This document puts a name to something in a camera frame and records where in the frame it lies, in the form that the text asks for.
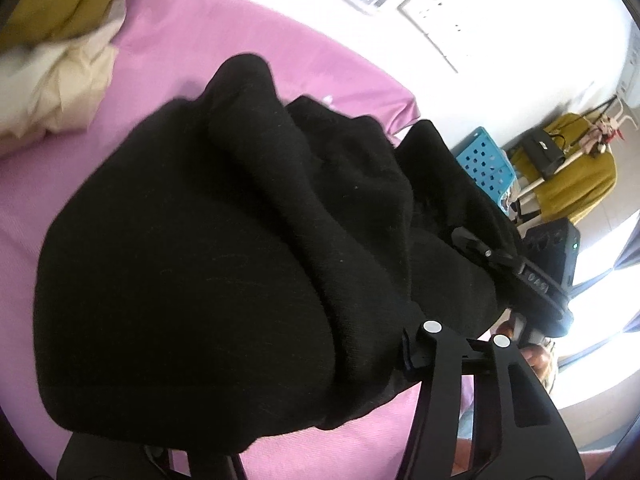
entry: electrical outlet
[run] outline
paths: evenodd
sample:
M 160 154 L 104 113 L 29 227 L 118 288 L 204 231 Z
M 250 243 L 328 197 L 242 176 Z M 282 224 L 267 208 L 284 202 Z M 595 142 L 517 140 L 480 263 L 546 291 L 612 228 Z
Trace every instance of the electrical outlet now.
M 470 53 L 470 29 L 460 0 L 405 0 L 398 9 L 439 49 L 457 72 Z

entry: bed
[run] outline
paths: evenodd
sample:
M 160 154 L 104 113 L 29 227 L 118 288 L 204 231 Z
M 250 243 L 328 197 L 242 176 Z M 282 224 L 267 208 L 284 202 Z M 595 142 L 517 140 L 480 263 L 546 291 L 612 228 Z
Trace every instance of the bed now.
M 92 124 L 49 136 L 0 160 L 0 406 L 15 434 L 52 477 L 71 438 L 38 395 L 31 309 L 47 227 L 82 181 L 130 129 L 176 96 L 196 97 L 222 62 L 239 52 L 267 59 L 283 101 L 308 94 L 344 114 L 372 114 L 388 138 L 419 117 L 413 95 L 328 38 L 244 0 L 129 0 L 114 40 L 113 81 Z M 315 429 L 258 441 L 242 460 L 260 480 L 386 480 L 398 469 L 419 386 L 338 430 Z M 471 402 L 463 380 L 463 411 Z M 186 457 L 173 452 L 187 473 Z

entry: window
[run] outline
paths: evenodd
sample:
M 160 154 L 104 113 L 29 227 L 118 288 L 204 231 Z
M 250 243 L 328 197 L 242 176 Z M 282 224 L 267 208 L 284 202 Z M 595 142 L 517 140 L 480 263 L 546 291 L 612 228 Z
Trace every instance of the window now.
M 639 213 L 578 256 L 574 283 L 611 268 L 630 237 Z M 616 335 L 640 306 L 640 266 L 617 270 L 575 298 L 570 308 L 574 325 L 556 341 L 559 356 L 571 355 Z M 617 336 L 603 348 L 560 373 L 552 397 L 558 408 L 596 396 L 640 369 L 640 333 Z

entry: black metal bracket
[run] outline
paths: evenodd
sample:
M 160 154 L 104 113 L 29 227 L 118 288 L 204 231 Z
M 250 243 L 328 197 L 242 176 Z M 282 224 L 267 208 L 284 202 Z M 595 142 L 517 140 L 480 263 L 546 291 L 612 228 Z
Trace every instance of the black metal bracket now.
M 505 336 L 467 340 L 429 321 L 405 333 L 407 377 L 422 380 L 397 480 L 450 478 L 457 443 L 461 376 L 474 375 L 469 470 L 460 480 L 584 480 L 580 455 L 558 410 Z

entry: silver screw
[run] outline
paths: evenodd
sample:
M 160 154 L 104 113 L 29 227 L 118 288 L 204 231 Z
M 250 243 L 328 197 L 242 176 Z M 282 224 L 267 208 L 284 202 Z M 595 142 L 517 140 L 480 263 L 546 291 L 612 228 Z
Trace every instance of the silver screw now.
M 511 344 L 511 339 L 509 339 L 505 335 L 498 334 L 496 337 L 494 337 L 494 344 L 496 346 L 499 346 L 500 348 L 507 348 L 507 346 Z
M 437 334 L 442 330 L 442 325 L 437 321 L 425 321 L 422 328 L 430 334 Z

